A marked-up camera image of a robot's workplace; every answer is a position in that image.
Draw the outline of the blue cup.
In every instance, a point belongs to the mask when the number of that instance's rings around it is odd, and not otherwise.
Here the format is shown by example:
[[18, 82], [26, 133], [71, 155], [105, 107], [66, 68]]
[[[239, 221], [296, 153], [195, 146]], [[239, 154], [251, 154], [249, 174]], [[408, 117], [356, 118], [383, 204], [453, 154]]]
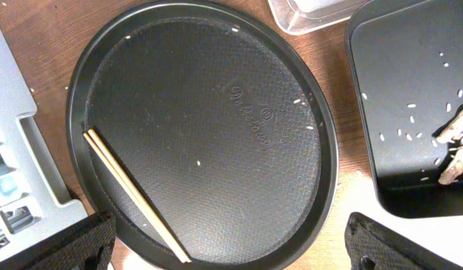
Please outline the blue cup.
[[0, 194], [3, 196], [10, 196], [13, 192], [17, 191], [18, 187], [13, 177], [0, 178]]

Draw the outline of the food scraps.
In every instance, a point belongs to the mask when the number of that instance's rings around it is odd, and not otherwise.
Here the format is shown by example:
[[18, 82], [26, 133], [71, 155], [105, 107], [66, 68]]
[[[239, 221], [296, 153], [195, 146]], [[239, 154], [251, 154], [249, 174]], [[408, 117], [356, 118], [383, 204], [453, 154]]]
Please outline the food scraps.
[[455, 150], [452, 150], [452, 160], [446, 169], [440, 174], [438, 183], [450, 185], [458, 181], [463, 174], [463, 109], [455, 118], [441, 131], [437, 137], [439, 143], [455, 143]]

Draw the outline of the grey dishwasher rack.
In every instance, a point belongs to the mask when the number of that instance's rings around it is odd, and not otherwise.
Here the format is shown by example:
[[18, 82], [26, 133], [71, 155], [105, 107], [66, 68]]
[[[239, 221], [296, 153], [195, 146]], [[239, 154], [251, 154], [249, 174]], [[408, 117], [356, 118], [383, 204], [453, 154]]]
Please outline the grey dishwasher rack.
[[73, 199], [35, 122], [38, 108], [0, 29], [0, 262], [86, 218]]

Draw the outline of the black rectangular tray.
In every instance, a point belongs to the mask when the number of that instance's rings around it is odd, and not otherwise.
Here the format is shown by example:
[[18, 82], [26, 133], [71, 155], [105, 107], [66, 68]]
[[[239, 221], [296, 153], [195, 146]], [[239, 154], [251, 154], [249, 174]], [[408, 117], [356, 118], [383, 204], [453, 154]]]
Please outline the black rectangular tray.
[[381, 1], [351, 17], [345, 43], [379, 203], [400, 218], [463, 215], [463, 174], [438, 183], [463, 109], [463, 0]]

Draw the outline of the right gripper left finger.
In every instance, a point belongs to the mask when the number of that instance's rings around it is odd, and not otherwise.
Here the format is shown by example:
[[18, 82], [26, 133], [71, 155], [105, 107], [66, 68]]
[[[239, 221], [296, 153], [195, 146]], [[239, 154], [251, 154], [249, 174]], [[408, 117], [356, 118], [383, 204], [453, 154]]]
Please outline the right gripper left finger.
[[0, 270], [106, 270], [116, 241], [116, 218], [94, 213], [0, 262]]

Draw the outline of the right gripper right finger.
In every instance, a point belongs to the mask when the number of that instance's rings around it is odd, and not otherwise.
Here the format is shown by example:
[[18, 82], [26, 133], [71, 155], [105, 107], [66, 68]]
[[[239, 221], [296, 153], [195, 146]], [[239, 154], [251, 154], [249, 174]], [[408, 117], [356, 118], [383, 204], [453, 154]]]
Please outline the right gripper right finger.
[[352, 270], [463, 270], [359, 212], [350, 214], [344, 240]]

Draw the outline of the clear plastic bin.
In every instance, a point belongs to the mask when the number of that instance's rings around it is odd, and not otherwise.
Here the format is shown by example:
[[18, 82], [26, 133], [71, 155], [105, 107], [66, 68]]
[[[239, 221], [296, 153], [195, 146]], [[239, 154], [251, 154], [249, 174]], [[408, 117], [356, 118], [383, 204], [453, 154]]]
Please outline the clear plastic bin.
[[277, 26], [289, 35], [309, 32], [344, 22], [368, 0], [268, 0]]

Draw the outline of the round black tray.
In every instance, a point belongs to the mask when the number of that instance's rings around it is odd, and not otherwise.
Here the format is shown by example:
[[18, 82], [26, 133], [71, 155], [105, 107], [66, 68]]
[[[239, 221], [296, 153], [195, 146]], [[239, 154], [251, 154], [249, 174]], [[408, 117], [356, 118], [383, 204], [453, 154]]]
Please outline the round black tray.
[[[92, 207], [163, 269], [284, 269], [332, 205], [338, 142], [320, 86], [279, 34], [223, 4], [155, 1], [109, 21], [74, 69], [66, 124]], [[86, 142], [90, 129], [190, 263]]]

